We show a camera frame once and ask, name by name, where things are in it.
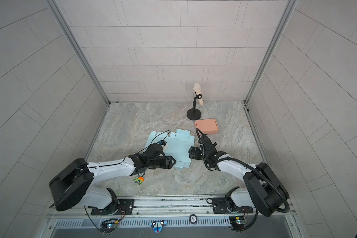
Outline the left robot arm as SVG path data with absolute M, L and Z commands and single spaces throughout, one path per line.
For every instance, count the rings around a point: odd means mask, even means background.
M 147 169 L 171 169 L 176 164 L 173 156 L 164 153 L 165 145 L 154 143 L 120 160 L 93 163 L 78 158 L 49 182 L 57 211 L 76 205 L 95 209 L 101 215 L 114 214 L 121 205 L 111 188 L 99 189 L 96 183 L 104 180 L 138 175 Z

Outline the light blue cardboard box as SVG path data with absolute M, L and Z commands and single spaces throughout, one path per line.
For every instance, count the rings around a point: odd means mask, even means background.
M 165 154 L 167 156 L 173 156 L 177 161 L 174 165 L 174 169 L 188 168 L 191 163 L 188 150 L 194 146 L 194 135 L 190 135 L 190 131 L 179 129 L 177 129 L 176 132 L 171 132 L 169 136 L 167 135 L 166 132 L 151 132 L 145 147 L 150 143 L 157 143 L 160 140 L 165 140 L 168 143 Z

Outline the pink paper box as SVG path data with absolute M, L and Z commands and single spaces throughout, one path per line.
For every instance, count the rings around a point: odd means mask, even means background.
M 216 119 L 197 120 L 195 121 L 195 126 L 204 134 L 218 134 L 219 132 Z

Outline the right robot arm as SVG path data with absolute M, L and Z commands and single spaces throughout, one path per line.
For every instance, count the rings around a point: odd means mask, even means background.
M 209 138 L 199 147 L 191 147 L 189 158 L 201 160 L 209 170 L 228 173 L 245 183 L 247 191 L 236 186 L 225 194 L 221 202 L 212 199 L 216 207 L 226 207 L 231 213 L 237 213 L 246 207 L 254 207 L 262 215 L 269 217 L 274 212 L 290 211 L 289 194 L 264 162 L 254 165 L 231 157 L 223 151 L 217 151 L 216 144 Z

